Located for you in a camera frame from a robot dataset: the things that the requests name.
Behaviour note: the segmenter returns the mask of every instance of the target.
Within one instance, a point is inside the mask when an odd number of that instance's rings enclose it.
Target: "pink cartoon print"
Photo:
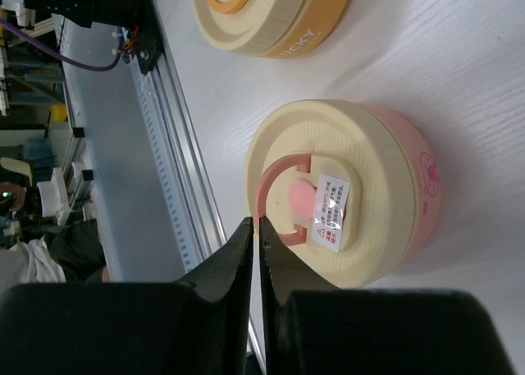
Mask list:
[[[434,197],[441,188],[436,160],[434,160],[432,155],[423,152],[418,158],[418,163],[421,166],[423,180],[425,182],[425,193]]]

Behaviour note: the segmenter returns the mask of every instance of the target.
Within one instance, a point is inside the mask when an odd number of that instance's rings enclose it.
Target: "black mechanical device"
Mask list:
[[[121,26],[136,34],[133,49],[143,74],[162,54],[162,36],[151,0],[24,0],[25,7],[60,14],[77,25]]]
[[[273,374],[510,374],[491,320],[449,290],[339,290],[259,232]],[[18,286],[0,302],[2,373],[227,374],[246,367],[253,221],[171,284]]]

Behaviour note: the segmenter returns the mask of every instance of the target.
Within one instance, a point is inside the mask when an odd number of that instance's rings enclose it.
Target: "label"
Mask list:
[[[322,246],[339,252],[343,216],[350,183],[321,174],[317,183],[310,236]]]

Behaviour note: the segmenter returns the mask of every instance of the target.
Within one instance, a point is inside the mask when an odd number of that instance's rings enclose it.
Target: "hand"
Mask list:
[[[0,183],[0,191],[2,192],[11,192],[15,196],[15,203],[12,205],[10,211],[18,211],[24,206],[25,202],[25,188],[12,184],[10,182]]]

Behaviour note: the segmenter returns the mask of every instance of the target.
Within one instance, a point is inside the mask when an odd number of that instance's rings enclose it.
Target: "gray panel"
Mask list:
[[[116,47],[114,28],[68,24],[67,56],[105,65]],[[152,147],[130,68],[106,73],[65,65],[68,87],[85,124],[98,192],[99,224],[113,279],[172,281],[184,268],[171,228]]]

